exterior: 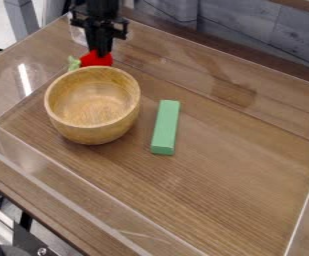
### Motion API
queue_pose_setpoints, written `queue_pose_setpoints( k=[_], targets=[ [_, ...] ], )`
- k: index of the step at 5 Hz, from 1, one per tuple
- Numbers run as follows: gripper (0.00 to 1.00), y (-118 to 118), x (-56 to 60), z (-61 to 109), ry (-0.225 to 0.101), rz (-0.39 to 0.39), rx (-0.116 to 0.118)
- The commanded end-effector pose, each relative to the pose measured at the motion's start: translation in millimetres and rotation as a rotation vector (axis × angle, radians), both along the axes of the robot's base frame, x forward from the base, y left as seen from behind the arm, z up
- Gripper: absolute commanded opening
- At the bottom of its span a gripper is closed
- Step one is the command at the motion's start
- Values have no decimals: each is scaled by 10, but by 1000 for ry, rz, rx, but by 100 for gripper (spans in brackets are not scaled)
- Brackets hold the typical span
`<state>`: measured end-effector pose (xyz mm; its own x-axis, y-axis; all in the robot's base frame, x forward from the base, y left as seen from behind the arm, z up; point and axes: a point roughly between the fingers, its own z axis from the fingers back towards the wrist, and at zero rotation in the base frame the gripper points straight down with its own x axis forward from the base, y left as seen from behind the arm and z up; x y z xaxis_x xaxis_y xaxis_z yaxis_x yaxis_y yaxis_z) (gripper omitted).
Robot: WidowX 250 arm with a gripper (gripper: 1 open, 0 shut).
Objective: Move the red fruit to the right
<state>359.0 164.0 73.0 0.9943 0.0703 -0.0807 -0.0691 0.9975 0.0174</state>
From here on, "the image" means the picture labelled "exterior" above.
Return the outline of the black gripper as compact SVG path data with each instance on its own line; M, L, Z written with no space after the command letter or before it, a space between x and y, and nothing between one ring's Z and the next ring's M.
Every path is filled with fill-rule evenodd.
M103 37L103 53L107 55L112 48L112 38L124 40L128 33L128 20L119 15L107 18L95 18L83 10L69 11L69 23L84 31L89 50L100 53L99 40Z

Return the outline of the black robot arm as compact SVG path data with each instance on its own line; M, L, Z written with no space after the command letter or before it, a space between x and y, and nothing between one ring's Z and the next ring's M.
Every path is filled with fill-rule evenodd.
M88 50L104 57L113 39L124 40L128 21L119 15L119 0L72 0L69 24L84 30Z

